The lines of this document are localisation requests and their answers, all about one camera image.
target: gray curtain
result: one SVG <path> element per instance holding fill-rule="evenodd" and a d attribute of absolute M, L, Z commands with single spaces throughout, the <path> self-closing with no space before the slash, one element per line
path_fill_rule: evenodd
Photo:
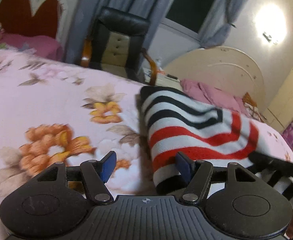
<path fill-rule="evenodd" d="M 200 47 L 222 45 L 247 0 L 215 0 L 199 33 Z"/>
<path fill-rule="evenodd" d="M 91 32 L 102 6 L 149 19 L 151 25 L 143 44 L 148 49 L 160 21 L 168 10 L 169 2 L 170 0 L 79 0 L 66 44 L 65 62 L 76 63 L 80 59 L 84 39 Z"/>

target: wooden armrest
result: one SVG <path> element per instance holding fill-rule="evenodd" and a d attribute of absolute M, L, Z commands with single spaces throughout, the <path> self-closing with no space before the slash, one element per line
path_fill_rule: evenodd
<path fill-rule="evenodd" d="M 154 62 L 154 60 L 148 55 L 147 50 L 145 48 L 142 48 L 141 52 L 142 52 L 144 58 L 149 62 L 150 67 L 151 67 L 151 78 L 150 78 L 149 85 L 155 86 L 156 78 L 157 78 L 157 71 L 158 71 L 157 65 Z"/>
<path fill-rule="evenodd" d="M 92 56 L 92 44 L 91 40 L 85 39 L 83 50 L 82 50 L 82 57 L 81 57 L 81 67 L 88 67 L 91 61 Z"/>

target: chair backrest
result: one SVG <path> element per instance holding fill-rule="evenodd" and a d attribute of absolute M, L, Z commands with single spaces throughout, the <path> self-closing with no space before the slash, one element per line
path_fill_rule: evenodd
<path fill-rule="evenodd" d="M 93 29 L 91 62 L 136 71 L 149 25 L 142 17 L 103 7 Z"/>

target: black leather chair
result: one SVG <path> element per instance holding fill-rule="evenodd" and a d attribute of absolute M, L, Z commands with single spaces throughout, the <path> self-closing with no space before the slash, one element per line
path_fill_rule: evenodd
<path fill-rule="evenodd" d="M 144 77 L 138 77 L 142 52 L 156 79 L 156 64 L 142 47 L 149 25 L 142 17 L 103 7 L 91 37 L 85 40 L 81 66 L 143 82 Z M 155 84 L 155 79 L 153 75 L 150 85 Z"/>

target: dark window pane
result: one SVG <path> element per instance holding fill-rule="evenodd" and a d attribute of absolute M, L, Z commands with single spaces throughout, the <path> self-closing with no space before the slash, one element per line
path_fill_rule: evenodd
<path fill-rule="evenodd" d="M 166 18 L 199 32 L 214 0 L 174 0 Z"/>

